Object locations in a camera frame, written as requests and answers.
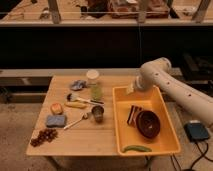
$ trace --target dark background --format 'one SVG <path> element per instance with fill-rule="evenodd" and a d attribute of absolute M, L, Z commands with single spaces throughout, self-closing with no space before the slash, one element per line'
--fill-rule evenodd
<path fill-rule="evenodd" d="M 179 66 L 184 52 L 212 49 L 212 26 L 0 27 L 2 69 L 138 68 L 162 56 Z"/>
<path fill-rule="evenodd" d="M 21 0 L 0 0 L 0 19 L 18 5 L 19 2 L 21 2 Z"/>

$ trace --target banana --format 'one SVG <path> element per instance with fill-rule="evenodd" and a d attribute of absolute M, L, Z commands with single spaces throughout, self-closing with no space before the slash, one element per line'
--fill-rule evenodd
<path fill-rule="evenodd" d="M 87 107 L 86 104 L 81 102 L 65 102 L 64 104 L 67 107 L 74 107 L 74 108 L 80 108 L 80 109 L 84 109 Z"/>

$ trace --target table leg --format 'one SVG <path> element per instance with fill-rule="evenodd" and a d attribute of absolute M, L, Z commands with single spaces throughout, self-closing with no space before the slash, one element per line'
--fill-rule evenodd
<path fill-rule="evenodd" d="M 44 156 L 45 159 L 57 170 L 64 170 L 52 156 Z"/>
<path fill-rule="evenodd" d="M 156 158 L 155 156 L 151 156 L 150 158 L 146 157 L 147 163 L 145 164 L 145 166 L 143 167 L 143 169 L 150 168 L 150 166 L 153 163 L 153 161 L 154 161 L 155 158 Z"/>

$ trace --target blue object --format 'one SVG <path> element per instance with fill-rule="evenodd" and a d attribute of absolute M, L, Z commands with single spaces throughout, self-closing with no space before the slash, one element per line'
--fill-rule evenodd
<path fill-rule="evenodd" d="M 184 125 L 184 129 L 191 142 L 204 141 L 210 138 L 207 129 L 202 123 L 187 123 Z"/>
<path fill-rule="evenodd" d="M 46 119 L 46 127 L 64 127 L 66 125 L 67 117 L 65 115 L 48 115 Z"/>
<path fill-rule="evenodd" d="M 84 81 L 84 80 L 77 80 L 70 85 L 70 89 L 74 90 L 74 91 L 81 90 L 85 87 L 86 87 L 86 81 Z"/>

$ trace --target cup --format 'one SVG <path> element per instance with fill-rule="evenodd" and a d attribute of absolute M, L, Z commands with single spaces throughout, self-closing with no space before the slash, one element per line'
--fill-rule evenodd
<path fill-rule="evenodd" d="M 95 69 L 90 69 L 86 73 L 88 84 L 93 85 L 98 83 L 99 72 Z"/>
<path fill-rule="evenodd" d="M 102 106 L 94 106 L 91 110 L 91 113 L 93 114 L 97 123 L 103 122 L 104 108 Z"/>

